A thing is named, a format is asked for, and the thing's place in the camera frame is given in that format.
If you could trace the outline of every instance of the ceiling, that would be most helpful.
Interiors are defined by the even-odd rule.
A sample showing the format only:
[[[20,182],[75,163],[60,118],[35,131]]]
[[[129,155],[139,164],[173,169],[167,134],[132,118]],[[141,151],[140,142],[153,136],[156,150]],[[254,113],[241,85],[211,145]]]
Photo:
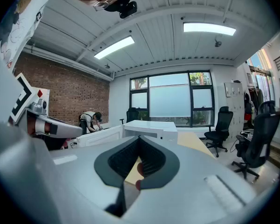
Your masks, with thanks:
[[[238,66],[280,29],[264,0],[134,0],[138,12],[96,12],[78,0],[49,0],[30,43],[115,76],[147,67],[188,64]],[[225,24],[233,36],[184,33],[188,21]],[[131,35],[135,41],[98,60],[94,55]],[[222,42],[215,47],[215,39]]]

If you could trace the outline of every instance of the wooden desk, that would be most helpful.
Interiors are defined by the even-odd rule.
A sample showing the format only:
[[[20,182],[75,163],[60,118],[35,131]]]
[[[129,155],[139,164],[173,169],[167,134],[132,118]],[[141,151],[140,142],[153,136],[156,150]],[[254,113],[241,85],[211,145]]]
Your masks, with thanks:
[[[216,159],[194,132],[178,132],[177,144],[199,150]],[[141,159],[138,158],[129,175],[126,177],[126,182],[135,185],[137,180],[143,179],[143,177],[137,171],[137,165],[140,162]]]
[[[194,132],[178,132],[177,144],[199,150],[216,159]]]

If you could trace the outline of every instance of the camera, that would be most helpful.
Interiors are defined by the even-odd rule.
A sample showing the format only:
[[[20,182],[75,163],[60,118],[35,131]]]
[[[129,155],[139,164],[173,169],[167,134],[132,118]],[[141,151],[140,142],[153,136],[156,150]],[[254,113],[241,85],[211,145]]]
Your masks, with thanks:
[[[127,6],[120,11],[119,16],[121,19],[124,19],[136,12],[137,12],[137,3],[133,1],[128,3]]]

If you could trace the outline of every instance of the fluorescent light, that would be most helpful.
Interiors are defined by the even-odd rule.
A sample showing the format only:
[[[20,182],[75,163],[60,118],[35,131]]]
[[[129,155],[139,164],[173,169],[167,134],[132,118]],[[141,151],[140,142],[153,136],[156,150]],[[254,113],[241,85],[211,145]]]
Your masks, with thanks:
[[[128,36],[127,38],[116,42],[115,44],[111,45],[110,47],[107,47],[106,49],[102,50],[101,52],[97,53],[94,57],[97,59],[102,59],[103,57],[111,54],[114,51],[117,51],[123,47],[126,47],[128,45],[131,45],[135,43],[131,36]]]
[[[215,32],[226,35],[233,35],[236,29],[210,24],[210,23],[184,23],[183,24],[184,32]]]

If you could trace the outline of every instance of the office chair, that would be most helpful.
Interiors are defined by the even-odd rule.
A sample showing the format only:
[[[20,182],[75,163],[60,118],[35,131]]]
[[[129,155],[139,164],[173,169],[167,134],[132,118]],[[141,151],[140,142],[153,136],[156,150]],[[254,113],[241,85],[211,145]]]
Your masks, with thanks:
[[[249,168],[258,168],[262,166],[270,155],[270,144],[277,130],[280,121],[280,112],[274,114],[264,113],[256,116],[254,121],[254,131],[252,140],[241,137],[240,143],[235,147],[238,151],[237,156],[241,157],[244,162],[232,162],[240,169],[235,170],[236,173],[243,172],[244,178],[247,179],[247,173],[256,176],[259,175]],[[266,155],[260,156],[263,146],[266,144]]]
[[[263,114],[263,113],[269,113],[269,114],[274,114],[275,111],[275,101],[274,100],[269,100],[266,102],[263,102],[259,108],[258,108],[258,114]]]
[[[220,108],[218,113],[218,122],[216,125],[216,131],[209,131],[204,133],[205,137],[211,141],[212,143],[206,143],[206,146],[210,144],[207,148],[214,147],[217,153],[217,158],[219,157],[218,148],[225,149],[227,152],[227,148],[223,147],[223,141],[225,141],[228,136],[228,128],[231,123],[233,117],[233,112],[228,110],[228,106],[223,106]]]
[[[126,112],[126,122],[128,123],[133,120],[137,120],[138,116],[139,116],[139,111],[137,111],[135,107],[131,107]]]

